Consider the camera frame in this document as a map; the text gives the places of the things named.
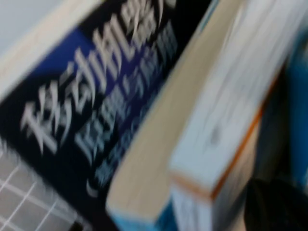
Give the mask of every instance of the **book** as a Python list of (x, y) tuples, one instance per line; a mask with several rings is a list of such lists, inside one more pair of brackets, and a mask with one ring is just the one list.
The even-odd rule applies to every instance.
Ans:
[(262, 105), (308, 3), (251, 0), (213, 66), (172, 154), (180, 231), (219, 230), (253, 174)]
[(168, 162), (242, 0), (221, 0), (189, 43), (117, 170), (106, 209), (120, 230), (174, 230)]
[(209, 3), (59, 2), (0, 57), (2, 150), (95, 229), (116, 229), (111, 178)]

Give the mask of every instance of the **black object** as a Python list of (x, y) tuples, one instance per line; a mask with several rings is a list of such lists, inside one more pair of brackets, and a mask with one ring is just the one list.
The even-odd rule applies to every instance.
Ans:
[(83, 227), (78, 222), (74, 222), (69, 231), (83, 231)]
[(244, 219), (247, 231), (307, 231), (308, 197), (282, 180), (251, 180)]

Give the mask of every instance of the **grid pattern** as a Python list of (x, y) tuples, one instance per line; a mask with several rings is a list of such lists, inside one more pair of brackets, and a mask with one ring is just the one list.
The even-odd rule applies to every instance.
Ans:
[(68, 231), (77, 214), (0, 153), (0, 231)]

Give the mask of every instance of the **white grid lines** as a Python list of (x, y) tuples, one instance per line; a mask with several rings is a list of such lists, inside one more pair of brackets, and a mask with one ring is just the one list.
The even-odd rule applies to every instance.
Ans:
[(37, 228), (35, 229), (35, 231), (38, 231), (40, 229), (40, 227), (44, 224), (45, 220), (47, 219), (47, 217), (49, 216), (49, 214), (52, 212), (52, 210), (54, 209), (54, 207), (56, 206), (57, 202), (55, 201), (53, 203), (53, 205), (51, 206), (51, 208), (49, 209), (48, 213), (44, 216), (43, 220), (40, 222), (40, 224), (37, 226)]
[(16, 166), (14, 168), (14, 170), (10, 173), (10, 175), (8, 176), (8, 178), (6, 179), (6, 181), (3, 183), (3, 185), (0, 188), (0, 192), (2, 191), (2, 189), (5, 187), (5, 185), (10, 181), (10, 179), (13, 177), (13, 175), (18, 171), (19, 166)]
[[(6, 220), (5, 218), (3, 218), (3, 217), (0, 216), (0, 222), (4, 224), (4, 223), (7, 222), (7, 220)], [(10, 223), (10, 222), (8, 222), (8, 223), (6, 224), (6, 226), (9, 227), (9, 228), (11, 228), (12, 230), (15, 230), (15, 231), (24, 231), (23, 229), (19, 228), (18, 226), (14, 225), (14, 224), (12, 224), (12, 223)]]
[[(8, 161), (8, 160), (9, 159), (0, 152), (0, 161)], [(15, 175), (15, 173), (18, 170), (20, 170), (20, 167), (21, 167), (20, 165), (17, 165), (15, 168), (12, 168), (13, 170), (9, 172), (9, 175), (6, 178), (6, 180), (0, 179), (0, 193), (1, 191), (4, 191), (3, 189), (6, 189), (10, 191), (11, 193), (13, 193), (14, 195), (22, 198), (20, 203), (15, 202), (14, 206), (17, 206), (17, 207), (13, 207), (13, 212), (11, 213), (8, 219), (6, 219), (7, 217), (4, 218), (0, 211), (0, 227), (1, 227), (1, 224), (3, 224), (3, 226), (0, 228), (0, 231), (3, 231), (5, 227), (11, 228), (14, 231), (25, 231), (25, 227), (20, 227), (20, 225), (13, 224), (13, 220), (15, 220), (14, 219), (15, 214), (20, 210), (22, 205), (26, 206), (25, 201), (28, 201), (30, 205), (36, 205), (38, 208), (46, 211), (46, 215), (43, 217), (40, 217), (41, 220), (37, 220), (38, 225), (35, 231), (44, 231), (42, 230), (44, 223), (47, 222), (46, 220), (51, 214), (55, 215), (58, 219), (61, 219), (63, 221), (66, 221), (72, 224), (74, 220), (76, 219), (75, 213), (72, 211), (65, 211), (65, 210), (62, 211), (61, 207), (57, 208), (60, 203), (60, 200), (58, 199), (57, 196), (55, 197), (55, 199), (53, 199), (52, 197), (49, 197), (48, 192), (44, 192), (43, 188), (41, 187), (36, 188), (36, 190), (38, 190), (36, 191), (36, 193), (39, 193), (38, 197), (36, 196), (36, 193), (34, 194), (32, 193), (34, 187), (38, 184), (37, 182), (34, 182), (28, 191), (24, 191), (22, 190), (22, 188), (19, 188), (18, 181), (17, 183), (15, 182), (14, 185), (11, 184), (10, 180)]]
[(28, 190), (27, 194), (23, 197), (22, 201), (19, 203), (19, 205), (16, 207), (16, 209), (13, 211), (13, 213), (10, 215), (10, 217), (5, 221), (3, 224), (3, 227), (0, 229), (0, 231), (3, 231), (4, 227), (10, 223), (11, 219), (14, 217), (14, 215), (17, 213), (19, 208), (23, 205), (27, 197), (30, 195), (31, 191), (34, 189), (36, 183), (32, 184), (31, 188)]

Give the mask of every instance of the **white book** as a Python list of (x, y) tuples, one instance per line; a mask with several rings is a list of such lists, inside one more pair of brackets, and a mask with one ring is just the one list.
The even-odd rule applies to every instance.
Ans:
[(307, 14), (305, 0), (250, 0), (169, 163), (180, 231), (212, 231), (252, 176), (262, 105)]
[(121, 230), (174, 230), (169, 158), (242, 2), (218, 2), (202, 33), (180, 58), (118, 168), (106, 209)]

